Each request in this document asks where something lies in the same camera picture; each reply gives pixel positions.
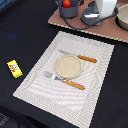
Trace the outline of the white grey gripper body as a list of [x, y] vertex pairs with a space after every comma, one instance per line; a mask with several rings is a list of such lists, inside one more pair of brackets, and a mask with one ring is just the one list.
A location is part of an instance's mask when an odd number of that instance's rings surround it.
[[117, 0], [95, 0], [100, 17], [110, 16], [116, 6]]

